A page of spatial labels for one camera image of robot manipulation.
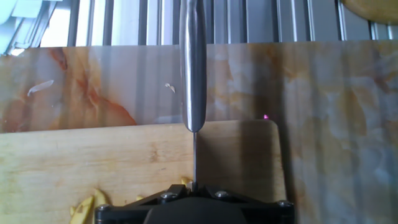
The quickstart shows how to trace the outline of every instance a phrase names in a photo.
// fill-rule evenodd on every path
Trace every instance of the wooden surface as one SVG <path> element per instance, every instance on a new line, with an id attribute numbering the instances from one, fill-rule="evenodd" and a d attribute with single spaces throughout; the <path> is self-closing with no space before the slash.
<path id="1" fill-rule="evenodd" d="M 69 206 L 107 193 L 114 205 L 192 177 L 192 134 L 182 124 L 0 135 L 0 223 L 67 223 Z M 198 180 L 264 201 L 285 198 L 271 121 L 206 123 Z"/>
<path id="2" fill-rule="evenodd" d="M 397 0 L 342 0 L 357 15 L 374 22 L 398 24 Z"/>

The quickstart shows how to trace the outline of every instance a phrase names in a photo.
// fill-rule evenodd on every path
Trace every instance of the black mount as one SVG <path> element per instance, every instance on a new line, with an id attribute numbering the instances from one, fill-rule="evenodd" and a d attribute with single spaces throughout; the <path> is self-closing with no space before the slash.
<path id="1" fill-rule="evenodd" d="M 204 185 L 191 192 L 184 185 L 171 185 L 129 205 L 97 207 L 95 224 L 293 224 L 294 214 L 288 201 L 264 203 L 219 187 Z"/>

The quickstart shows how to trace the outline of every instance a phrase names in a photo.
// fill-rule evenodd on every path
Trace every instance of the knife handle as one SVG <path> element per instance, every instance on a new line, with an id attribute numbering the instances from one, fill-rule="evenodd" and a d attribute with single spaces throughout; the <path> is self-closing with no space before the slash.
<path id="1" fill-rule="evenodd" d="M 203 0 L 182 0 L 180 59 L 182 116 L 185 126 L 199 131 L 206 119 L 206 26 Z"/>

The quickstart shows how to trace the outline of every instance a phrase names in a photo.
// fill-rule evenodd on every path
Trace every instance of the white debris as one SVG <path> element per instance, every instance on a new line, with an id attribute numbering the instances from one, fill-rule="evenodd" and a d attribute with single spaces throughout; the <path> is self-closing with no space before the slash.
<path id="1" fill-rule="evenodd" d="M 166 83 L 164 86 L 169 87 L 173 91 L 173 93 L 175 93 L 174 86 L 170 85 L 169 83 Z"/>
<path id="2" fill-rule="evenodd" d="M 30 96 L 31 93 L 34 93 L 34 92 L 37 92 L 37 91 L 40 91 L 40 90 L 44 90 L 44 89 L 50 87 L 53 83 L 54 83 L 54 80 L 50 80 L 50 81 L 47 81 L 47 82 L 40 83 L 40 84 L 38 84 L 36 86 L 33 86 L 27 92 L 27 96 Z"/>

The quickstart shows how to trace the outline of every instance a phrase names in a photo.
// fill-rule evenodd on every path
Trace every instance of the marble countertop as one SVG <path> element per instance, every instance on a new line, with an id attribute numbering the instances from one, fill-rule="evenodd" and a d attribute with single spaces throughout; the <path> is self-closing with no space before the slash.
<path id="1" fill-rule="evenodd" d="M 178 46 L 29 49 L 0 132 L 179 123 L 180 90 Z M 208 45 L 206 120 L 264 115 L 300 223 L 398 222 L 398 42 Z"/>

